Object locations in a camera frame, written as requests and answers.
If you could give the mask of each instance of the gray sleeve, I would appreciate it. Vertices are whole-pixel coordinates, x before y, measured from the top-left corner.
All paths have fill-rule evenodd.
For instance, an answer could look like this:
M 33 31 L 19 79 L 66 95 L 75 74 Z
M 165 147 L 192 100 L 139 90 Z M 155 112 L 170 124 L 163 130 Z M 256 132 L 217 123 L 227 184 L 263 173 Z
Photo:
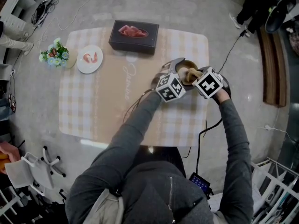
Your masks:
M 69 223 L 83 223 L 104 189 L 114 189 L 123 181 L 160 102 L 157 93 L 150 93 L 120 127 L 108 148 L 76 178 L 66 203 Z
M 247 224 L 253 215 L 249 142 L 233 101 L 224 101 L 219 109 L 228 142 L 228 161 L 219 210 L 229 224 Z

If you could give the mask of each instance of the person's right hand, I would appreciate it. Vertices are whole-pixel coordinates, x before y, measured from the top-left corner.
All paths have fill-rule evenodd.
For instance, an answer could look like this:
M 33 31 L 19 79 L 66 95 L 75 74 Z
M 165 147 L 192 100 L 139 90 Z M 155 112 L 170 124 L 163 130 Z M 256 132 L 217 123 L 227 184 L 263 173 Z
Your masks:
M 217 102 L 219 105 L 227 99 L 230 99 L 229 94 L 222 88 L 217 91 L 217 93 L 215 94 L 215 98 L 217 98 L 217 100 L 219 101 L 219 103 Z

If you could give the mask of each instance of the flower bouquet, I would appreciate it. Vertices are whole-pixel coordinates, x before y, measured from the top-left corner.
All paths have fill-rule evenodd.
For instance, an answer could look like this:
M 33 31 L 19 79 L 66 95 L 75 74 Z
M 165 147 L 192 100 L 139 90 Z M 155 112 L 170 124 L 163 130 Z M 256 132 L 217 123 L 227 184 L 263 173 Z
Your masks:
M 48 47 L 48 50 L 41 51 L 39 60 L 40 62 L 47 62 L 50 66 L 65 67 L 69 57 L 68 49 L 60 43 L 60 38 L 56 38 L 53 44 Z

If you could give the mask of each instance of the gray floor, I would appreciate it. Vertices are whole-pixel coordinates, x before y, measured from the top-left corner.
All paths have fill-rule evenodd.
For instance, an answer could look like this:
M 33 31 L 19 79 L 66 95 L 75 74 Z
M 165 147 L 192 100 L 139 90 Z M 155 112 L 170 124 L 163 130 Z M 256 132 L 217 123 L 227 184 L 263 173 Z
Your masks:
M 44 25 L 29 39 L 35 42 L 34 49 L 22 58 L 21 65 L 19 62 L 16 64 L 15 92 L 18 105 L 17 113 L 11 117 L 11 121 L 17 139 L 26 140 L 23 151 L 41 155 L 43 145 L 47 145 L 53 157 L 61 156 L 61 168 L 67 177 L 54 177 L 56 189 L 49 191 L 48 196 L 55 200 L 60 200 L 58 190 L 68 190 L 101 149 L 83 145 L 80 138 L 59 131 L 58 93 L 61 69 L 50 69 L 40 63 L 40 50 L 47 49 L 57 37 L 61 37 L 62 43 L 66 42 L 68 34 L 74 30 L 112 26 L 116 19 L 148 21 L 158 23 L 162 28 L 205 35 L 209 41 L 210 65 L 218 70 L 241 32 L 234 27 L 228 16 L 229 12 L 237 14 L 241 10 L 241 7 L 231 0 L 91 0 L 79 11 L 74 23 L 65 31 L 61 31 L 54 20 L 45 32 L 47 40 L 38 45 L 38 39 L 54 17 L 57 17 L 60 26 L 65 28 L 85 1 L 87 0 L 59 0 Z M 30 20 L 35 8 L 26 12 L 25 19 Z M 10 52 L 9 63 L 14 62 L 16 54 L 17 51 Z M 237 42 L 223 69 L 223 75 L 231 83 L 235 106 L 246 126 L 252 159 L 261 160 L 269 151 L 276 157 L 284 134 L 258 128 L 266 124 L 272 127 L 278 109 L 262 102 L 263 70 L 256 35 L 241 38 Z M 288 107 L 279 109 L 275 127 L 285 129 L 287 113 Z M 208 126 L 219 119 L 218 107 L 211 100 L 208 105 Z M 188 150 L 181 148 L 181 155 L 186 156 Z M 227 154 L 223 126 L 209 131 L 201 145 L 199 174 L 211 182 L 215 191 L 221 191 L 223 187 Z M 189 157 L 184 159 L 187 175 L 195 171 L 196 156 L 197 148 L 193 147 Z

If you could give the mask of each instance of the table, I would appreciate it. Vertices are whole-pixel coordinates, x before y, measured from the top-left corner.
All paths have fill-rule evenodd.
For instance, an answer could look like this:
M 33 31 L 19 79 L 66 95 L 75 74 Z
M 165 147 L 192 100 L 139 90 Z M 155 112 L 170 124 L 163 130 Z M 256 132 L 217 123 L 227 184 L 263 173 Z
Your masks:
M 109 143 L 122 125 L 126 110 L 150 87 L 163 64 L 185 57 L 208 66 L 208 42 L 203 35 L 159 29 L 153 56 L 114 51 L 108 44 L 111 28 L 73 31 L 66 46 L 102 48 L 103 64 L 84 75 L 77 66 L 64 70 L 59 89 L 59 128 L 65 134 Z M 195 90 L 181 99 L 161 103 L 142 142 L 149 146 L 196 146 L 198 133 L 205 129 L 208 100 Z

